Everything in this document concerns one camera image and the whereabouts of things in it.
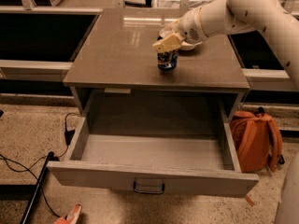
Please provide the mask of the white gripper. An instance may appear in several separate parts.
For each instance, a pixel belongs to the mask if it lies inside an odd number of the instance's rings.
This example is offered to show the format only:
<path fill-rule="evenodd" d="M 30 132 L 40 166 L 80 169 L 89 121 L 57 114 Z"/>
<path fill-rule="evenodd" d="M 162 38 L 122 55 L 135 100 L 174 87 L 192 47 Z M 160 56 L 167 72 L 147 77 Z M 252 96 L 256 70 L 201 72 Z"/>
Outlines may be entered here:
<path fill-rule="evenodd" d="M 201 23 L 201 9 L 191 9 L 178 20 L 168 23 L 159 32 L 159 37 L 162 39 L 152 45 L 158 53 L 179 49 L 183 41 L 194 45 L 206 41 L 208 36 Z"/>

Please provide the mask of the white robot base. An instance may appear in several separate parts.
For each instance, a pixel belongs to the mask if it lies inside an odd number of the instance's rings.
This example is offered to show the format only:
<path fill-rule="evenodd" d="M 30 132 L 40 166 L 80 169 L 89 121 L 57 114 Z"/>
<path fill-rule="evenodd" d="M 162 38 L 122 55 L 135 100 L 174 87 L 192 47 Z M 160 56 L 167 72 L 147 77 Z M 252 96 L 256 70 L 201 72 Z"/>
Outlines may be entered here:
<path fill-rule="evenodd" d="M 299 224 L 299 153 L 293 157 L 285 176 L 275 224 Z"/>

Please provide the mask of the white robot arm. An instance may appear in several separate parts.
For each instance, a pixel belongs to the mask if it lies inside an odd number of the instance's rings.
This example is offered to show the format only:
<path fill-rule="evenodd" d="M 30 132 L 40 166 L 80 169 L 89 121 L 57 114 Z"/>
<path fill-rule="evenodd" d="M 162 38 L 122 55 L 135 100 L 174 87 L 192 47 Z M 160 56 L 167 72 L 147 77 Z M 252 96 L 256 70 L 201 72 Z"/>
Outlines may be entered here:
<path fill-rule="evenodd" d="M 299 20 L 278 0 L 215 0 L 187 11 L 167 24 L 153 44 L 158 53 L 198 45 L 214 35 L 258 31 L 278 61 L 299 87 Z"/>

